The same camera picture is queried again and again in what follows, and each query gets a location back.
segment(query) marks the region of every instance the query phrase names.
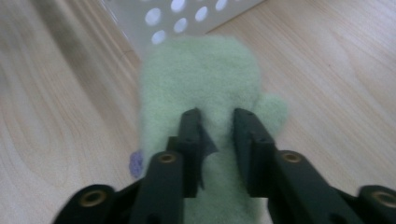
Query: green mitten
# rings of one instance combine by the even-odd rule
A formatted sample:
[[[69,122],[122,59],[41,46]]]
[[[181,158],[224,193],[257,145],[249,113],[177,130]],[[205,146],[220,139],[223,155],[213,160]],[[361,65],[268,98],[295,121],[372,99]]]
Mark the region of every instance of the green mitten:
[[[233,38],[181,37],[156,47],[143,64],[141,148],[143,166],[177,135],[183,112],[199,108],[219,152],[203,164],[205,189],[185,200],[185,223],[258,223],[260,200],[250,199],[240,180],[232,143],[233,110],[254,112],[270,134],[287,116],[286,105],[262,93],[254,56]]]

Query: wooden floor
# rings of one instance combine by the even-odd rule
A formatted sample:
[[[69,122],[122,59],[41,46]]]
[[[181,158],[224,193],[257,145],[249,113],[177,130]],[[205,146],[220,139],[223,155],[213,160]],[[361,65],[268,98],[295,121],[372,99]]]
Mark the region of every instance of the wooden floor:
[[[290,118],[278,147],[335,187],[396,189],[396,4],[267,0],[211,32],[256,54]],[[0,223],[134,180],[139,59],[98,0],[0,0]]]

